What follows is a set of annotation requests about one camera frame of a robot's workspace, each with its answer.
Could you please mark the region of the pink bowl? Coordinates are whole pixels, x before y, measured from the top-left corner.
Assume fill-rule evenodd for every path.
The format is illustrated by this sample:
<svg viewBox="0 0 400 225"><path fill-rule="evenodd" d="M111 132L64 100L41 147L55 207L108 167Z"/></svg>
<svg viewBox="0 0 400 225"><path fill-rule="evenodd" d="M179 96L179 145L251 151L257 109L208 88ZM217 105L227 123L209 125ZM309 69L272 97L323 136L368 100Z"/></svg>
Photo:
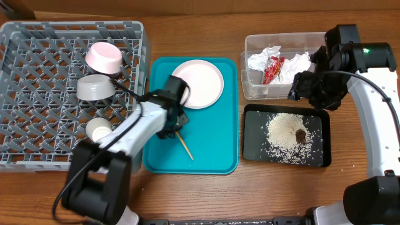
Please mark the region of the pink bowl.
<svg viewBox="0 0 400 225"><path fill-rule="evenodd" d="M87 65L93 70L104 74L117 74L123 63L122 52L108 42L96 42L85 57Z"/></svg>

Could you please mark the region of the pile of white rice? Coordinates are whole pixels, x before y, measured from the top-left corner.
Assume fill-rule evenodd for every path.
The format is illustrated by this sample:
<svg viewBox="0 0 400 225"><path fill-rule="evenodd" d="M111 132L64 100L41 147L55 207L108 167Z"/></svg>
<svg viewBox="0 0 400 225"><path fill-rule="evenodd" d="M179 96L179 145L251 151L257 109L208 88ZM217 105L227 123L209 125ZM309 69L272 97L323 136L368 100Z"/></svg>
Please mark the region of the pile of white rice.
<svg viewBox="0 0 400 225"><path fill-rule="evenodd" d="M306 143L296 142L296 131L306 132ZM322 124L316 116L274 113L266 123L265 152L271 162L320 166Z"/></svg>

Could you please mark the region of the white paper cup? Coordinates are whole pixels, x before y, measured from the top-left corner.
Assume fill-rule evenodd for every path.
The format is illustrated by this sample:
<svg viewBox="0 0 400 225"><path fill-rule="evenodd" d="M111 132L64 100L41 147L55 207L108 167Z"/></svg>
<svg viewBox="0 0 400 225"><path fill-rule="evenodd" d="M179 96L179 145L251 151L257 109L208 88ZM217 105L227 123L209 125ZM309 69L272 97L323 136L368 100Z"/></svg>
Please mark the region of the white paper cup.
<svg viewBox="0 0 400 225"><path fill-rule="evenodd" d="M90 120L86 125L86 134L93 142L100 140L111 132L111 123L102 117L96 117Z"/></svg>

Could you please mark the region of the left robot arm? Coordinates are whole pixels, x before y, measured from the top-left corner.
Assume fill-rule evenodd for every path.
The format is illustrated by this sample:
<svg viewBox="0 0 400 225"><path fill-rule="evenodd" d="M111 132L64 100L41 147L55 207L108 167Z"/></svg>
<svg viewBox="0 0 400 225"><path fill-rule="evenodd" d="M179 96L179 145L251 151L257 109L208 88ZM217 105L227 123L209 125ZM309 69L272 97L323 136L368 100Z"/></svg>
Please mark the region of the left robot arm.
<svg viewBox="0 0 400 225"><path fill-rule="evenodd" d="M97 224L138 224L128 207L134 159L153 137L175 138L189 119L183 106L191 89L170 76L163 89L135 95L136 110L114 131L96 142L81 141L72 150L66 183L52 206L59 204Z"/></svg>

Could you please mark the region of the brown food scrap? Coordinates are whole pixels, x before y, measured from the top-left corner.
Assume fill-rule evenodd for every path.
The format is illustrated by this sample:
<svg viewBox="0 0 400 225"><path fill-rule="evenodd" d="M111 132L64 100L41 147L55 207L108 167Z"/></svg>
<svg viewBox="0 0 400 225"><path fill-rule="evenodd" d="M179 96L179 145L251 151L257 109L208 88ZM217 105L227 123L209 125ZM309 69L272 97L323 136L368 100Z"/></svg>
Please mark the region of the brown food scrap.
<svg viewBox="0 0 400 225"><path fill-rule="evenodd" d="M298 129L296 131L296 142L299 144L306 143L306 132L303 129Z"/></svg>

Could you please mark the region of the white round plate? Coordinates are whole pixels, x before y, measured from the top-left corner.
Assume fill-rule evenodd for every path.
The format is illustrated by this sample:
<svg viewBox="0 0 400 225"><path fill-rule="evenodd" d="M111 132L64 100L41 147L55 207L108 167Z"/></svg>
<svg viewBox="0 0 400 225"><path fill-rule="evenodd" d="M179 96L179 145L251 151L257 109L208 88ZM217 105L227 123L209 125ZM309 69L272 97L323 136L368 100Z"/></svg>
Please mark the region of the white round plate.
<svg viewBox="0 0 400 225"><path fill-rule="evenodd" d="M190 87L185 90L181 104L189 109L203 109L214 104L224 89L221 71L212 63L193 59L180 64L173 76L181 78Z"/></svg>

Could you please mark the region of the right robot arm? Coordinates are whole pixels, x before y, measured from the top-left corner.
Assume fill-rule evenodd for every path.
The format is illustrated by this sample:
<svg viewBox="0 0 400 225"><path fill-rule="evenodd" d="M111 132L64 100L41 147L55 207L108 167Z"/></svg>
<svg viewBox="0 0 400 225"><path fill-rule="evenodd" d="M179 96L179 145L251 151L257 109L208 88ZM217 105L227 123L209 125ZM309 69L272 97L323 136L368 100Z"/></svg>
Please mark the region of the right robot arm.
<svg viewBox="0 0 400 225"><path fill-rule="evenodd" d="M340 201L309 209L304 224L399 223L399 94L396 60L386 42L363 43L354 24L339 24L312 56L312 72L294 77L291 100L336 110L350 94L367 150L367 178Z"/></svg>

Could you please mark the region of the red snack wrapper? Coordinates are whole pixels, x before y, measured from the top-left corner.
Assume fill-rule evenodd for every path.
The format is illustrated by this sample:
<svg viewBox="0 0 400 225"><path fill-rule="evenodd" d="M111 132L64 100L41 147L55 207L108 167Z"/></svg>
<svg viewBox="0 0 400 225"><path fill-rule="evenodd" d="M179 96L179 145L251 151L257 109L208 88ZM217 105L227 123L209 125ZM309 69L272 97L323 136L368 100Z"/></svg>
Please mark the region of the red snack wrapper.
<svg viewBox="0 0 400 225"><path fill-rule="evenodd" d="M280 73L284 61L284 57L271 56L267 60L261 84L269 84Z"/></svg>

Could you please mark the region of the grey shallow bowl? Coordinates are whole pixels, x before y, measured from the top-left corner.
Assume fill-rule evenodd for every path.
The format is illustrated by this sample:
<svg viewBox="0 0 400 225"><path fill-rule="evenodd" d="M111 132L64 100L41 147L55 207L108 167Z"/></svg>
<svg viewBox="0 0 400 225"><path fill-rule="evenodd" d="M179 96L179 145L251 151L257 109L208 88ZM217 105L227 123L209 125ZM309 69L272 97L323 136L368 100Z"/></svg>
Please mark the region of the grey shallow bowl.
<svg viewBox="0 0 400 225"><path fill-rule="evenodd" d="M77 81L78 99L83 101L98 101L109 98L116 93L116 88L109 76L93 74L80 78Z"/></svg>

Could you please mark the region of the wooden chopstick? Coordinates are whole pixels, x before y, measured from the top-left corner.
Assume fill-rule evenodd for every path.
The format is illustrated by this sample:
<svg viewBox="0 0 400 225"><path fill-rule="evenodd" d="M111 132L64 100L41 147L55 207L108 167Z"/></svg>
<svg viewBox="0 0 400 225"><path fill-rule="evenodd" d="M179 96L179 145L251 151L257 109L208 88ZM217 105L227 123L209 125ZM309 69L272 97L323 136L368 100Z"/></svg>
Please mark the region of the wooden chopstick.
<svg viewBox="0 0 400 225"><path fill-rule="evenodd" d="M180 140L181 144L183 145L184 149L186 150L188 156L191 158L191 160L194 160L193 155L191 154L190 150L188 149L186 143L184 142L184 139L181 137L180 133L176 131L176 136Z"/></svg>

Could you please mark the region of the white napkin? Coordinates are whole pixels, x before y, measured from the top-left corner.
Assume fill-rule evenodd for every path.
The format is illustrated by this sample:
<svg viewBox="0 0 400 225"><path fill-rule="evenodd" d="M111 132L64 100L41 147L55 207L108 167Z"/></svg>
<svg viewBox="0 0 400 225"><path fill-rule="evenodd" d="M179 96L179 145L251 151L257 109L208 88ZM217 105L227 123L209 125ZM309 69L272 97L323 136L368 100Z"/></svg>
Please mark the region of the white napkin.
<svg viewBox="0 0 400 225"><path fill-rule="evenodd" d="M267 61L271 56L285 58L280 53L280 48L280 46L266 47L262 50L261 53L251 55L247 60L249 69L262 72L262 79ZM294 76L297 73L307 71L310 67L311 60L309 53L296 53L291 59L285 58L280 73L269 84L292 84Z"/></svg>

